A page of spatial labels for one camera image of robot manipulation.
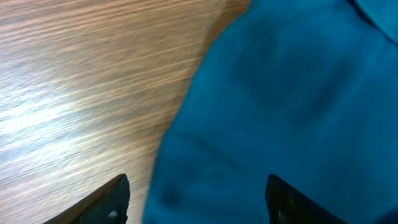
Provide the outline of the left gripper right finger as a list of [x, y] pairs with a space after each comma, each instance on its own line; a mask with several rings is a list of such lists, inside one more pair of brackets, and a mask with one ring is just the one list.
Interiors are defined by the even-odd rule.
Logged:
[[268, 175], [265, 199], [270, 224], [345, 224], [275, 174]]

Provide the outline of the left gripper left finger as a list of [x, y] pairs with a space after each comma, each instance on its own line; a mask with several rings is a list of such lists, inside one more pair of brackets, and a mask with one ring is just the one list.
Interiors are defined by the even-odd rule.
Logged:
[[44, 224], [126, 224], [130, 188], [119, 174]]

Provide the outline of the blue polo shirt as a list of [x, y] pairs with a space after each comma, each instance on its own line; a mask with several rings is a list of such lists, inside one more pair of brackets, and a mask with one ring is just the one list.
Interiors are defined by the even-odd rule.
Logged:
[[275, 174], [348, 223], [397, 222], [397, 2], [253, 1], [163, 136], [144, 223], [268, 223]]

